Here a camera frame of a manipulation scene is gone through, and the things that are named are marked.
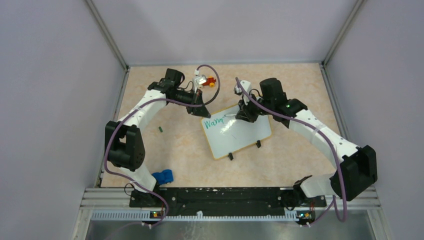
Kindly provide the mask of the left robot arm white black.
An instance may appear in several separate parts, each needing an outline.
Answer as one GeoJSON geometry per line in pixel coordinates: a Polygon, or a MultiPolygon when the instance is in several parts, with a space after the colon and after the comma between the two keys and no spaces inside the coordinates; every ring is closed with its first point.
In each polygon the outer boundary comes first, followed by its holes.
{"type": "Polygon", "coordinates": [[[141,100],[128,114],[118,121],[109,121],[105,126],[105,158],[122,172],[119,176],[130,180],[136,190],[142,192],[141,200],[149,207],[160,202],[160,193],[155,190],[157,180],[150,174],[144,159],[146,150],[142,132],[154,116],[169,103],[185,106],[193,116],[210,118],[211,114],[203,101],[199,86],[207,78],[194,71],[192,89],[185,91],[180,87],[185,75],[176,69],[168,68],[160,81],[152,82],[141,100]]]}

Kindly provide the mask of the yellow framed whiteboard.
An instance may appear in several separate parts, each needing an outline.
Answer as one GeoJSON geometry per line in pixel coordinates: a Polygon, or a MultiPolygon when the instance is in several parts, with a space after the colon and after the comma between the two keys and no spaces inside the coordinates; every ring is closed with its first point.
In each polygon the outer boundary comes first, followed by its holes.
{"type": "Polygon", "coordinates": [[[203,118],[200,122],[211,154],[215,160],[228,158],[228,154],[256,145],[272,135],[270,120],[267,115],[261,115],[253,122],[246,122],[226,114],[236,114],[239,106],[234,104],[203,118]]]}

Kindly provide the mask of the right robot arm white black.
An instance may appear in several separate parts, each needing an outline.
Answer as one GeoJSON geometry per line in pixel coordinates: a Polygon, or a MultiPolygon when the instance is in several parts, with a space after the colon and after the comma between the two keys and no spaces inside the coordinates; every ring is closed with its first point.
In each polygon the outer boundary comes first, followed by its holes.
{"type": "Polygon", "coordinates": [[[234,93],[241,96],[237,120],[254,123],[259,116],[272,118],[292,130],[318,149],[335,167],[335,173],[310,175],[298,180],[293,200],[307,206],[314,197],[336,195],[352,201],[378,180],[375,150],[354,144],[322,123],[308,107],[296,98],[287,98],[281,82],[275,78],[262,80],[261,95],[253,93],[247,80],[236,79],[234,93]]]}

